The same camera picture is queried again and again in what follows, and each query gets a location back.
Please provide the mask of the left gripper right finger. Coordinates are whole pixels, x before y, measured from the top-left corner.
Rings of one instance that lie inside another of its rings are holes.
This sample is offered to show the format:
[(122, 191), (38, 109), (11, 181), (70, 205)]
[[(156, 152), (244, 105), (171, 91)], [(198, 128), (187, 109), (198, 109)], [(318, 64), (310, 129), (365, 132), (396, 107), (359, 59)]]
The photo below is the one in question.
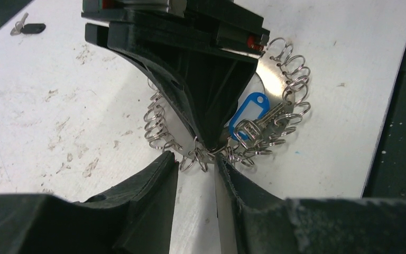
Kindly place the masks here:
[(406, 201), (280, 199), (215, 158), (222, 253), (406, 253)]

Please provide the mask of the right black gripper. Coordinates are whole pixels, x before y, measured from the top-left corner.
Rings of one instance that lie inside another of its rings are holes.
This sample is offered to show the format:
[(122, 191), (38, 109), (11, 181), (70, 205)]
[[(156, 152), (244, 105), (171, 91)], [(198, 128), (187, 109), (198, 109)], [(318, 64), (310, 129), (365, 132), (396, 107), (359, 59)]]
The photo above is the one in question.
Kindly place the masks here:
[(112, 51), (154, 82), (206, 149), (257, 67), (270, 32), (233, 1), (83, 1), (85, 40)]

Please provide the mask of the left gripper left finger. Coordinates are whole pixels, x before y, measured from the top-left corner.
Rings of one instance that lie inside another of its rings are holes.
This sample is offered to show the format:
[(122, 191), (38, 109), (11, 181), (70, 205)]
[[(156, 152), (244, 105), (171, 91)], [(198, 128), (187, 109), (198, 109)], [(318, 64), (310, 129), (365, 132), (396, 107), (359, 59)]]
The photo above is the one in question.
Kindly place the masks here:
[(178, 166), (166, 151), (84, 202), (0, 194), (0, 253), (168, 253)]

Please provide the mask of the key with blue tag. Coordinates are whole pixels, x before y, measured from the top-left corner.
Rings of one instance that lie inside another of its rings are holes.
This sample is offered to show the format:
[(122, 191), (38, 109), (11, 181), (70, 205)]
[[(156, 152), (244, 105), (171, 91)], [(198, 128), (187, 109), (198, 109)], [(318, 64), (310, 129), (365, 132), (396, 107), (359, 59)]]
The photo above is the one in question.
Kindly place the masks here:
[(290, 125), (294, 103), (293, 92), (285, 92), (275, 102), (271, 95), (250, 93), (228, 121), (224, 137), (247, 144), (277, 143), (296, 130)]

